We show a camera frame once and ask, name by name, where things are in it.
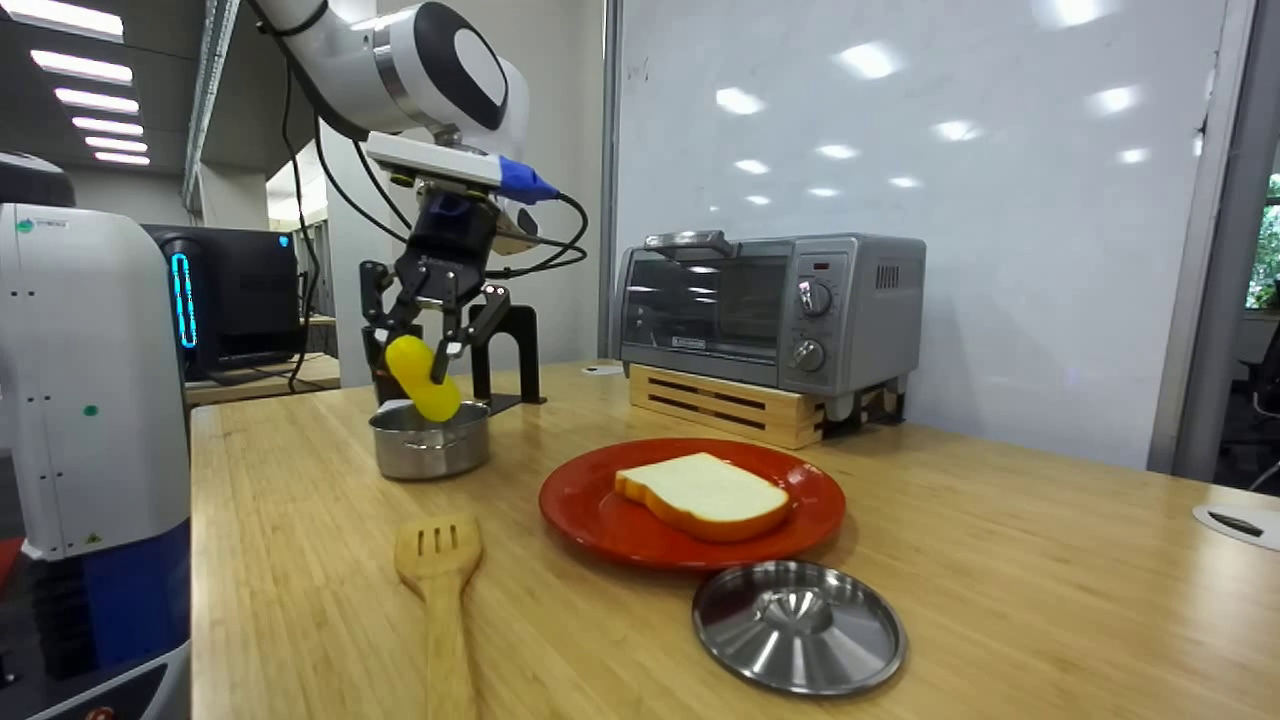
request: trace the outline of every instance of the toaster oven door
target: toaster oven door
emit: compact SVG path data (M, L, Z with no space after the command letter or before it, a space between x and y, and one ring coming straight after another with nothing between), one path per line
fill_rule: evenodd
M626 360L781 385L787 242L735 253L632 253Z

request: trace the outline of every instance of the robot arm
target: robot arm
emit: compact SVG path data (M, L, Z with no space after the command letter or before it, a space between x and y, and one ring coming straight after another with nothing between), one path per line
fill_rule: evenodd
M462 180L513 199L551 199L521 150L530 83L515 64L448 2L418 2L347 24L328 0L251 0L293 55L319 114L369 141L369 150L418 175Z
M363 343L374 372L384 335L410 335L419 304L443 313L432 380L443 380L448 354L483 343L509 306L506 286L483 286L483 264L496 234L530 233L492 196L521 204L563 199L530 165L496 157L515 149L530 114L530 86L515 64L448 2L418 2L374 24L347 24L328 0L251 0L268 30L305 75L316 111L344 137L369 141L397 180L419 180L419 219L397 268L363 268ZM464 327L464 304L481 294L483 313Z

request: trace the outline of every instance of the red plate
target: red plate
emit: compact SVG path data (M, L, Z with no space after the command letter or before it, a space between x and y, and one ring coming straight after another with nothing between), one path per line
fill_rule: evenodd
M632 464L656 464L668 456L711 450L730 464L740 464L792 495L792 511L781 526L756 541L703 543L668 523L662 523L636 498L614 490L614 475ZM548 523L580 548L599 551L606 560L640 563L640 566L676 566L676 571L715 571L781 556L799 556L834 541L846 523L840 485L809 466L796 456L733 443L733 439L636 439L598 447L561 464L545 479L545 514Z

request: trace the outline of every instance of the toaster oven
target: toaster oven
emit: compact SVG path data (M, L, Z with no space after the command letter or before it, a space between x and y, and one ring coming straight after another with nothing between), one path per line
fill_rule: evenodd
M787 388L846 419L922 360L925 240L656 234L629 253L621 360Z

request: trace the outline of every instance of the wooden spatula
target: wooden spatula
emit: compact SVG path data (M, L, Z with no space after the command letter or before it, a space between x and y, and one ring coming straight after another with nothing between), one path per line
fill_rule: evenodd
M481 563L481 548L473 514L424 514L397 543L397 571L424 599L427 617L427 720L478 717L464 585Z

